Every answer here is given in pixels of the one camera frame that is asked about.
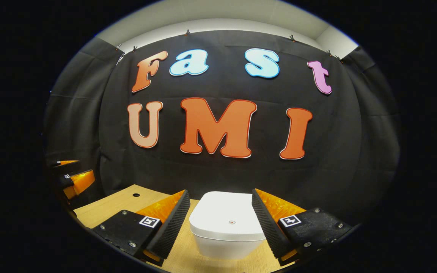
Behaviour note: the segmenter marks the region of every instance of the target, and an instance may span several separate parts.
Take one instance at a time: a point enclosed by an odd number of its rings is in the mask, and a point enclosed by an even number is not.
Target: wooden table
[[[134,193],[138,193],[139,197],[134,197]],[[122,209],[138,211],[168,196],[168,194],[132,185],[74,211],[83,225],[94,228]],[[168,259],[165,259],[161,269],[171,273],[270,273],[286,267],[279,266],[266,240],[241,260],[221,260],[202,256],[190,231],[189,216],[196,204],[198,204],[198,200],[190,199],[187,218],[183,222],[175,245],[173,245],[170,255]]]

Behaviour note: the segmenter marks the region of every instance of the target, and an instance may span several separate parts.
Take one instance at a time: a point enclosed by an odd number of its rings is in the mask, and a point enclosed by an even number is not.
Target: white box
[[[252,194],[205,193],[189,221],[200,253],[216,259],[243,259],[266,239],[252,207]]]

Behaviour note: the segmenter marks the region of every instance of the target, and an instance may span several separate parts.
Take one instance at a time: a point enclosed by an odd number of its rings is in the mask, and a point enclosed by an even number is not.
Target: light blue letter
[[[176,57],[175,62],[170,67],[170,74],[173,76],[181,76],[184,74],[199,75],[208,69],[205,64],[207,60],[207,52],[201,49],[188,50]]]
[[[249,49],[244,54],[251,64],[246,64],[246,71],[250,76],[263,78],[274,78],[279,74],[279,56],[265,49]]]

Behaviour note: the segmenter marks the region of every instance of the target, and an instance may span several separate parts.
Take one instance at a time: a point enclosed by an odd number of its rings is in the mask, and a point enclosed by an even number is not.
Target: cutout letter
[[[176,57],[175,62],[170,67],[170,74],[173,76],[181,76],[184,74],[199,75],[208,69],[207,52],[201,49],[188,50]]]
[[[158,72],[158,60],[164,60],[166,57],[168,57],[168,52],[161,51],[160,53],[144,59],[137,64],[136,83],[132,87],[132,93],[143,90],[151,84],[151,80],[148,80],[148,73],[150,73],[151,76],[154,76],[156,72]]]
[[[185,142],[180,146],[182,152],[201,153],[198,134],[209,154],[213,154],[222,139],[227,135],[225,146],[220,153],[225,157],[247,158],[252,151],[248,148],[250,118],[257,105],[249,100],[232,101],[222,117],[217,121],[205,99],[187,98],[181,106],[187,113]]]
[[[282,159],[300,159],[305,156],[303,143],[307,134],[308,121],[313,118],[310,111],[301,108],[286,110],[291,123],[289,124],[289,136],[286,147],[279,153]]]
[[[246,71],[250,76],[263,78],[274,78],[279,74],[279,56],[265,49],[249,49],[244,54],[251,64],[246,64]]]
[[[332,88],[329,85],[326,85],[325,75],[328,76],[328,71],[321,67],[321,63],[319,61],[308,62],[308,67],[313,69],[313,77],[314,83],[316,87],[321,93],[326,95],[332,92]]]
[[[129,134],[130,138],[139,147],[154,147],[158,142],[159,111],[163,108],[162,102],[149,102],[146,109],[149,112],[149,134],[144,137],[139,133],[139,112],[143,109],[141,104],[129,104]]]

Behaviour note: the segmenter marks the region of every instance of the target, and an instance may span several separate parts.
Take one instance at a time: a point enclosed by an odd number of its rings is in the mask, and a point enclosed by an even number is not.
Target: orange letter
[[[139,112],[143,109],[141,104],[129,104],[129,134],[130,138],[139,147],[153,147],[158,142],[158,112],[163,108],[162,102],[146,104],[149,112],[149,134],[144,137],[139,133]]]
[[[279,153],[282,159],[300,159],[305,156],[303,143],[307,134],[308,121],[313,118],[310,111],[301,108],[290,108],[286,114],[291,119],[286,147]]]
[[[180,146],[182,152],[201,153],[198,145],[198,133],[209,154],[213,154],[223,137],[227,135],[225,146],[220,153],[225,157],[247,158],[252,154],[248,148],[250,118],[257,110],[257,105],[249,100],[232,101],[222,117],[217,121],[205,99],[188,98],[182,100],[181,106],[187,114],[185,143]]]
[[[132,87],[132,93],[138,92],[139,90],[143,90],[144,88],[147,88],[151,84],[151,80],[148,80],[148,73],[151,73],[151,76],[154,76],[156,72],[158,72],[158,66],[159,66],[158,59],[164,60],[166,59],[166,57],[168,57],[168,52],[161,51],[160,53],[155,54],[147,59],[144,59],[137,64],[138,69],[137,69],[136,83]]]

